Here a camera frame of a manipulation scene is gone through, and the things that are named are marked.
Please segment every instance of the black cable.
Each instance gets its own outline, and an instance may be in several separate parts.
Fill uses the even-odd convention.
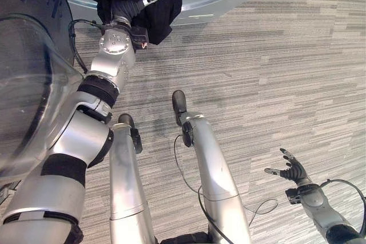
[[[358,192],[358,194],[361,196],[361,200],[364,204],[364,219],[363,219],[361,230],[360,230],[359,233],[364,238],[366,236],[366,197],[364,196],[362,191],[359,188],[357,188],[357,186],[355,186],[354,184],[348,182],[347,180],[343,180],[343,179],[327,179],[327,181],[320,184],[319,188],[323,188],[324,186],[326,186],[326,185],[328,185],[332,182],[341,182],[341,183],[344,183],[344,184],[348,184],[351,187],[355,188],[356,191]]]
[[[70,45],[73,48],[74,51],[74,56],[76,61],[78,62],[79,66],[82,68],[84,74],[87,73],[87,67],[85,66],[84,61],[82,60],[81,56],[79,55],[78,50],[76,49],[76,45],[75,45],[75,32],[74,32],[74,26],[76,23],[86,23],[89,24],[91,26],[97,27],[100,31],[102,31],[102,29],[104,28],[103,25],[97,24],[95,21],[89,21],[89,20],[85,20],[85,19],[76,19],[76,20],[72,20],[69,23],[69,27],[67,28],[69,31],[69,38],[70,38]]]
[[[191,190],[192,192],[194,192],[194,193],[198,194],[198,191],[196,191],[194,188],[192,188],[192,187],[188,184],[187,180],[186,180],[186,179],[185,179],[185,177],[184,177],[184,173],[183,173],[182,169],[180,168],[180,166],[179,166],[179,164],[178,164],[177,153],[176,153],[176,143],[177,143],[177,139],[178,139],[179,137],[181,137],[181,136],[182,136],[181,134],[180,134],[180,135],[178,135],[178,136],[175,138],[175,140],[174,140],[174,158],[175,158],[175,160],[176,160],[176,164],[177,164],[178,170],[179,170],[179,172],[181,173],[181,176],[182,176],[182,178],[183,178],[183,180],[184,180],[184,183],[187,185],[187,187],[188,187],[188,188],[190,188],[190,190]]]
[[[268,211],[265,211],[264,213],[258,213],[258,211],[259,211],[259,209],[261,208],[261,206],[263,206],[264,204],[266,204],[267,202],[269,202],[269,201],[275,201],[275,205],[270,209],[270,210],[268,210]],[[252,210],[250,210],[250,209],[248,209],[247,207],[245,207],[245,206],[243,206],[244,208],[246,208],[247,210],[249,210],[249,211],[251,211],[252,213],[254,213],[254,215],[253,215],[253,217],[252,217],[252,219],[250,220],[250,223],[249,223],[249,225],[248,225],[248,227],[250,227],[251,226],[251,224],[252,224],[252,222],[253,222],[253,220],[254,220],[254,218],[256,217],[256,215],[257,214],[268,214],[268,213],[270,213],[271,211],[273,211],[275,208],[277,208],[277,206],[279,205],[279,202],[276,200],[276,199],[273,199],[273,198],[271,198],[271,199],[267,199],[267,200],[265,200],[265,201],[263,201],[262,203],[260,203],[259,204],[259,206],[257,207],[257,209],[255,210],[255,211],[252,211]]]
[[[214,220],[212,219],[212,217],[210,217],[210,215],[206,212],[204,205],[202,204],[201,201],[201,194],[200,194],[200,190],[201,190],[202,186],[200,186],[197,190],[197,194],[198,194],[198,201],[200,203],[201,209],[204,212],[204,215],[206,216],[207,220],[211,223],[211,225],[214,227],[214,229],[220,234],[220,236],[222,236],[227,242],[229,242],[229,244],[234,244],[215,224]]]

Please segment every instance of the robotic hand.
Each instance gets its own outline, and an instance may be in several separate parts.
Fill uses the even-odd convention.
[[[281,171],[267,168],[264,171],[268,174],[279,175],[280,177],[294,181],[298,187],[311,184],[311,180],[301,163],[290,152],[282,148],[280,150],[284,154],[283,158],[289,161],[286,165],[290,169]]]
[[[321,187],[314,184],[309,178],[304,166],[287,150],[280,149],[289,169],[277,170],[267,168],[268,174],[279,175],[297,185],[296,189],[286,190],[286,195],[291,204],[301,203],[306,214],[325,240],[330,244],[365,244],[366,240],[352,225],[328,202]]]

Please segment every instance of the silver metal panel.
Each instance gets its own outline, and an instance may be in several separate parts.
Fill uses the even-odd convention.
[[[155,244],[155,237],[148,210],[126,218],[109,221],[112,244]]]
[[[129,70],[136,61],[130,37],[125,31],[109,29],[99,44],[100,50],[87,75],[102,76],[121,92],[128,80]]]
[[[215,225],[219,227],[233,243],[252,243],[250,240],[248,221],[246,220],[239,195],[220,201],[210,201],[205,198],[204,201],[206,211],[213,220],[215,220]],[[213,236],[215,243],[228,243],[210,223],[209,231]]]
[[[193,128],[193,146],[197,154],[204,197],[218,201],[237,196],[234,179],[211,125],[205,118],[193,118],[189,123]]]
[[[59,175],[40,176],[38,165],[11,200],[2,221],[24,211],[55,211],[81,219],[85,189],[74,179]]]
[[[1,244],[65,243],[71,224],[61,219],[15,221],[0,226]]]
[[[60,112],[57,114],[55,120],[53,120],[50,125],[49,134],[46,139],[47,148],[51,148],[63,133],[78,106],[82,105],[92,110],[96,110],[100,104],[103,105],[103,109],[106,109],[102,114],[108,114],[108,112],[110,112],[110,107],[105,102],[102,102],[98,97],[83,91],[76,91],[71,94],[60,108]]]
[[[111,219],[139,213],[146,204],[130,129],[123,123],[113,126],[114,139],[109,150]]]
[[[237,187],[211,125],[200,113],[184,113],[181,122],[185,121],[192,126],[207,213],[233,243],[251,243]],[[227,243],[211,224],[209,228],[215,243]]]
[[[366,239],[358,238],[347,241],[345,244],[366,244]]]
[[[138,173],[130,126],[113,126],[110,157],[110,237],[112,243],[155,243],[150,211]]]
[[[83,160],[87,165],[101,151],[109,128],[104,123],[75,111],[58,141],[51,148],[50,154],[67,154]]]

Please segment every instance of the gray carpet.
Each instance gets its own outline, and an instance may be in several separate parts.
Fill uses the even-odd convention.
[[[302,207],[288,203],[284,190],[294,184],[263,169],[285,167],[284,147],[314,182],[341,178],[366,192],[365,19],[365,0],[250,0],[214,22],[175,27],[162,44],[138,52],[112,122],[128,112],[140,130],[138,164],[160,241],[208,224],[174,162],[180,129],[170,100],[182,89],[189,109],[211,122],[243,203],[279,201],[254,219],[253,243],[325,243]],[[77,34],[88,64],[99,36]],[[198,188],[194,150],[178,142],[178,160]],[[110,243],[108,161],[87,172],[84,244]],[[324,191],[359,230],[357,193],[338,183]]]

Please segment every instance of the striped carpet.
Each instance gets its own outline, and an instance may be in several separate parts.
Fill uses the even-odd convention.
[[[284,147],[314,182],[341,178],[366,191],[365,1],[250,0],[214,22],[175,27],[162,44],[137,53],[112,123],[128,112],[140,130],[138,164],[160,241],[207,229],[197,196],[174,162],[180,129],[170,100],[181,89],[189,110],[211,122],[245,206],[279,201],[254,219],[253,243],[325,243],[302,207],[288,203],[284,190],[294,184],[263,169],[285,167]],[[77,46],[88,64],[99,36],[78,31]],[[198,188],[194,150],[178,142],[178,160]],[[110,243],[108,161],[87,171],[85,244]],[[324,191],[359,230],[357,193],[338,183]]]

